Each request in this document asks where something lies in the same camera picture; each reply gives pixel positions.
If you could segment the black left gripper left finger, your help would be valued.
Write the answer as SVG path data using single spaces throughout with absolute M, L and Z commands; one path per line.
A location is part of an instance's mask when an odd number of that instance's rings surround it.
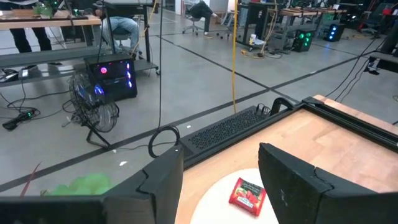
M 174 224 L 184 152 L 173 146 L 104 194 L 106 224 Z

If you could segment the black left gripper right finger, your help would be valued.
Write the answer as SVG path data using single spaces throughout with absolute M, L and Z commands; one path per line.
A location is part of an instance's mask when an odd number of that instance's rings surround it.
M 315 224 L 323 193 L 333 186 L 317 168 L 269 143 L 261 143 L 258 166 L 279 224 Z

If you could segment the red strawberry tea packet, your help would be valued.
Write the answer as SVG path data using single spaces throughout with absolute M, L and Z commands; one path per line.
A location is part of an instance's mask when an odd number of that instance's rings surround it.
M 264 188 L 239 178 L 229 197 L 229 203 L 258 217 L 267 192 Z

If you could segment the white round plate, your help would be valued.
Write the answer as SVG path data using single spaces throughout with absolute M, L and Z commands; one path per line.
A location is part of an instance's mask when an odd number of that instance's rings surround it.
M 202 196 L 190 224 L 279 224 L 268 198 L 265 198 L 257 217 L 229 203 L 229 197 L 239 178 L 262 185 L 259 170 L 255 168 L 238 170 L 222 177 Z

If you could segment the black perforated computer case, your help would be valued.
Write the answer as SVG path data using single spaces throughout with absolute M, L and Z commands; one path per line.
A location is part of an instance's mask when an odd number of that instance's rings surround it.
M 245 110 L 180 138 L 180 144 L 184 148 L 184 160 L 189 161 L 195 156 L 254 127 L 255 124 L 266 119 L 270 111 L 271 109 L 263 104 L 250 106 Z

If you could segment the black floor fan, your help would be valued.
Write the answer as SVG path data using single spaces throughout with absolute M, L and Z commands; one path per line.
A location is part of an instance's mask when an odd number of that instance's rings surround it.
M 102 136 L 116 126 L 118 105 L 106 94 L 104 83 L 85 70 L 76 72 L 69 81 L 70 101 L 74 117 L 81 126 L 89 129 L 86 141 L 108 148 L 110 143 Z

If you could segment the black computer with coloured lights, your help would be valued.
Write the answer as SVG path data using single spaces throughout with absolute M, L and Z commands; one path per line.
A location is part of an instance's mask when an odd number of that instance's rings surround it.
M 128 55 L 111 54 L 84 58 L 93 92 L 105 102 L 137 96 L 134 61 Z

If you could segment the computer with green lights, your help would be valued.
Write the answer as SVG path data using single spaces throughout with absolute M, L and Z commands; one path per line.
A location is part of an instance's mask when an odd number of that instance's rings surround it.
M 296 30 L 295 38 L 292 44 L 292 51 L 307 52 L 310 49 L 315 30 Z

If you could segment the computer with blue lights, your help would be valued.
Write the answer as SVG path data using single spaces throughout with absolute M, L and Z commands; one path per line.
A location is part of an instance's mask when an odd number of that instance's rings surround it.
M 343 35 L 344 29 L 344 24 L 331 24 L 326 30 L 324 40 L 329 42 L 338 42 Z

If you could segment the black floor power strip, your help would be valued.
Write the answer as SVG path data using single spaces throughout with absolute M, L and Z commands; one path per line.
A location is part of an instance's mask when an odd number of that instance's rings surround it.
M 20 123 L 24 121 L 28 121 L 37 116 L 37 109 L 30 109 L 27 111 L 20 112 L 19 115 L 15 118 L 10 119 L 9 121 L 2 124 L 3 128 L 8 131 L 13 131 L 18 127 Z

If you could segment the black metal stand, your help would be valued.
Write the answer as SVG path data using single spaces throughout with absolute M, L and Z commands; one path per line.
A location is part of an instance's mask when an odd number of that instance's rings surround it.
M 381 48 L 370 55 L 364 71 L 379 75 L 378 69 L 398 73 L 398 19 L 394 22 Z

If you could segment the person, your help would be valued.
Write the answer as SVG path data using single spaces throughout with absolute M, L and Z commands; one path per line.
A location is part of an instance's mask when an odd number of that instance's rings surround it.
M 203 36 L 208 39 L 213 38 L 213 36 L 209 34 L 211 19 L 214 18 L 217 22 L 220 22 L 221 17 L 213 12 L 204 0 L 184 0 L 183 12 L 185 13 L 184 16 L 192 22 L 191 26 L 184 28 L 182 31 L 183 34 L 186 30 L 191 29 L 195 35 L 198 35 L 199 28 L 195 23 L 204 18 L 205 25 L 203 28 Z
M 129 53 L 133 55 L 139 52 L 139 26 L 135 20 L 120 16 L 107 18 L 104 11 L 100 8 L 95 10 L 95 16 L 102 20 L 102 36 L 108 45 L 111 44 L 111 36 L 109 32 L 115 34 L 116 31 L 124 30 L 129 34 L 129 39 L 131 41 Z
M 51 50 L 52 49 L 51 42 L 47 36 L 45 28 L 33 27 L 32 30 L 34 31 L 34 34 L 38 40 L 40 50 L 41 51 Z M 25 34 L 25 30 L 23 28 L 10 29 L 10 32 L 14 38 L 15 46 L 17 47 L 20 53 L 27 53 L 32 51 L 29 41 L 27 40 Z

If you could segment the wooden top workbench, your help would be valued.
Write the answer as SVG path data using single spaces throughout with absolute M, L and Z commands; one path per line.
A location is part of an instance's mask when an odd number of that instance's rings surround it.
M 120 14 L 123 16 L 131 15 L 143 15 L 144 25 L 149 25 L 147 7 L 151 5 L 109 5 L 106 3 L 105 12 L 107 15 L 113 16 L 113 14 Z M 103 40 L 101 37 L 101 19 L 96 16 L 86 16 L 86 19 L 69 19 L 68 11 L 59 11 L 62 14 L 60 17 L 53 19 L 2 19 L 0 20 L 0 30 L 6 29 L 19 29 L 19 28 L 38 28 L 38 27 L 90 27 L 92 30 L 93 38 L 85 37 L 86 47 L 72 48 L 72 49 L 60 49 L 51 51 L 40 51 L 40 52 L 29 52 L 20 54 L 8 54 L 0 55 L 0 68 L 12 68 L 12 67 L 24 67 L 28 65 L 39 65 L 47 62 L 62 62 L 67 60 L 82 59 L 87 57 L 98 56 L 99 54 L 105 54 L 105 47 L 100 45 L 100 41 Z M 137 71 L 155 69 L 156 74 L 160 75 L 160 68 L 158 65 L 151 62 L 151 56 L 149 52 L 149 31 L 144 31 L 145 43 L 146 43 L 146 59 L 136 60 L 134 62 L 134 68 Z

